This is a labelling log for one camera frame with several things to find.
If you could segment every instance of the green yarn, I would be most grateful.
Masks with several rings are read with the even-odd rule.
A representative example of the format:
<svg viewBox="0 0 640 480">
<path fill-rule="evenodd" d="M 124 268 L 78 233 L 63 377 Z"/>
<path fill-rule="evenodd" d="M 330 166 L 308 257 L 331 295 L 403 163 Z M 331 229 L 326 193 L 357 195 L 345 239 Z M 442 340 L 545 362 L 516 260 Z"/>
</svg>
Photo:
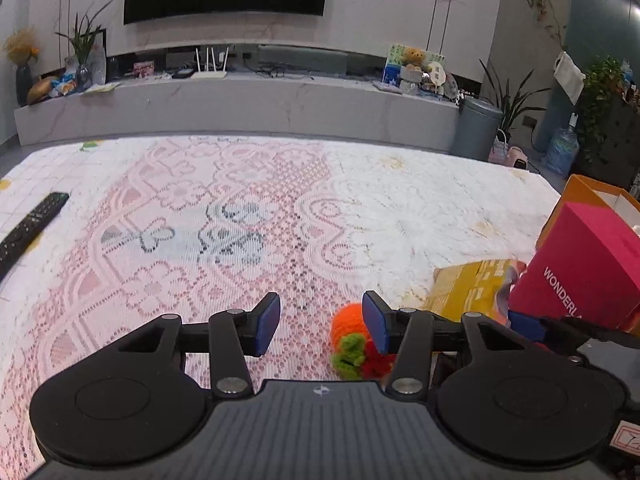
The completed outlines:
<svg viewBox="0 0 640 480">
<path fill-rule="evenodd" d="M 341 379 L 357 381 L 362 378 L 360 365 L 366 357 L 364 347 L 366 339 L 363 334 L 355 332 L 340 339 L 340 351 L 331 356 L 331 364 Z"/>
</svg>

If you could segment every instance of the yellow snack bag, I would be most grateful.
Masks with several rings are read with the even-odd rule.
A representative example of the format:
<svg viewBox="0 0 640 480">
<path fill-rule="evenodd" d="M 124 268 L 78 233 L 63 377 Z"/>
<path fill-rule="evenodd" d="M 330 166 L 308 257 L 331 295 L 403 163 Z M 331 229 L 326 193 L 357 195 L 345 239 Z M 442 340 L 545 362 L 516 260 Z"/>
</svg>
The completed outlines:
<svg viewBox="0 0 640 480">
<path fill-rule="evenodd" d="M 517 279 L 526 267 L 518 260 L 482 260 L 436 269 L 433 288 L 420 309 L 452 321 L 460 321 L 463 312 L 480 312 L 507 325 L 506 306 L 498 306 L 495 295 L 505 282 Z"/>
</svg>

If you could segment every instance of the orange plush toy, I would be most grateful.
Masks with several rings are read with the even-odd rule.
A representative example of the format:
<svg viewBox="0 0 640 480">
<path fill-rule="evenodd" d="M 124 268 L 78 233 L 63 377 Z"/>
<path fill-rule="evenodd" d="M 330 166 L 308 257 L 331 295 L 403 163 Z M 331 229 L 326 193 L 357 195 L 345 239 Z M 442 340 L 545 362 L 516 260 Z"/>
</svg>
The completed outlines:
<svg viewBox="0 0 640 480">
<path fill-rule="evenodd" d="M 380 355 L 362 319 L 362 304 L 342 307 L 331 323 L 331 363 L 345 380 L 380 379 L 387 375 L 395 355 Z"/>
</svg>

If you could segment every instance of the gray trash can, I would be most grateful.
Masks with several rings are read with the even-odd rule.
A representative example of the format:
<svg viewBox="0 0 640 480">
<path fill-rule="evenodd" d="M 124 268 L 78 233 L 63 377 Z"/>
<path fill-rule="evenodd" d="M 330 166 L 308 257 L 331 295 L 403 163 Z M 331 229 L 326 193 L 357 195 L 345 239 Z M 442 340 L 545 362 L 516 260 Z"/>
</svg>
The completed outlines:
<svg viewBox="0 0 640 480">
<path fill-rule="evenodd" d="M 451 155 L 486 161 L 503 115 L 491 103 L 466 97 L 460 107 Z"/>
</svg>

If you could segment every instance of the tv console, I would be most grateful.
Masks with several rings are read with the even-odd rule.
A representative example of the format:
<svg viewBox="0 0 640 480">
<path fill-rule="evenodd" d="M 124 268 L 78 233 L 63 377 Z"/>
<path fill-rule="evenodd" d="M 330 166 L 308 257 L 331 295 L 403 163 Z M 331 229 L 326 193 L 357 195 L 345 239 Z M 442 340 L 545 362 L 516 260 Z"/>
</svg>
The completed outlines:
<svg viewBox="0 0 640 480">
<path fill-rule="evenodd" d="M 244 133 L 340 137 L 448 152 L 458 107 L 330 77 L 147 79 L 111 92 L 15 111 L 22 145 L 129 134 Z"/>
</svg>

